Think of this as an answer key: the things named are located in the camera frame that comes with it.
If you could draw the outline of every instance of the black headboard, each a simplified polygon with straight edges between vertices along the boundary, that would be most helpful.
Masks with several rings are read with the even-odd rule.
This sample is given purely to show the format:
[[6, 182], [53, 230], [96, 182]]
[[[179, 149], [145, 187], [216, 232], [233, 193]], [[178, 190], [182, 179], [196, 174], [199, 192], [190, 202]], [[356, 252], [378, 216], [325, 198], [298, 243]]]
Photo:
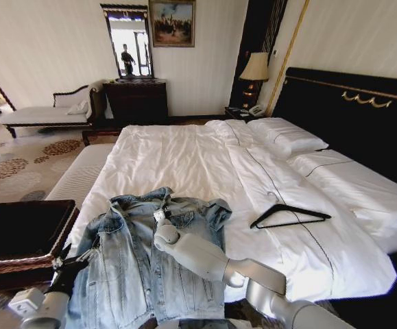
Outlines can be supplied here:
[[397, 182], [397, 79], [290, 67], [273, 117]]

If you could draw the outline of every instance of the picture frame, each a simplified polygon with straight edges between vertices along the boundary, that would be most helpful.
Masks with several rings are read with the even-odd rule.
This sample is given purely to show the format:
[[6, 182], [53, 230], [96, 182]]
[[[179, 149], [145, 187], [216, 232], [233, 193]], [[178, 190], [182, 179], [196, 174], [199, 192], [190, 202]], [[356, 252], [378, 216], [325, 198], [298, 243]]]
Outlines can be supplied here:
[[195, 0], [151, 0], [153, 47], [195, 46]]

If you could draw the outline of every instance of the lamp base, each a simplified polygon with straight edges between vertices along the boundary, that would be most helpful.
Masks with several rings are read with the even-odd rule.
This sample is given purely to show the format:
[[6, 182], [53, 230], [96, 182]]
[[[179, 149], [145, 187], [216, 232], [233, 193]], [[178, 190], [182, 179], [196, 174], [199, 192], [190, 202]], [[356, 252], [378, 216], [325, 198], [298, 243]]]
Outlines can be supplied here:
[[247, 88], [242, 92], [243, 101], [242, 108], [248, 110], [252, 108], [256, 103], [257, 89], [256, 84], [252, 82], [247, 86]]

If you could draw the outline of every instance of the lamp shade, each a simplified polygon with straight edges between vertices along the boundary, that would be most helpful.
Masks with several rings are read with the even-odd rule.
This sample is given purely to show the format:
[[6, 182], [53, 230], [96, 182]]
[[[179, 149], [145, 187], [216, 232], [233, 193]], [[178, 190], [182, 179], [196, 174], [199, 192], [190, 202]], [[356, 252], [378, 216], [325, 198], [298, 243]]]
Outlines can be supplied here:
[[268, 53], [252, 53], [239, 79], [268, 80]]

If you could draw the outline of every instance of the white telephone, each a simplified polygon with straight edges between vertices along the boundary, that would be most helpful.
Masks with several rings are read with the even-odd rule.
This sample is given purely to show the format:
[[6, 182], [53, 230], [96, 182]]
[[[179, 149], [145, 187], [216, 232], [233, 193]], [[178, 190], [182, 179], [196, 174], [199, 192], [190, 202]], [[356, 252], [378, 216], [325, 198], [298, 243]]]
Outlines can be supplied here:
[[248, 112], [254, 117], [261, 117], [265, 114], [265, 109], [262, 109], [259, 105], [255, 105]]

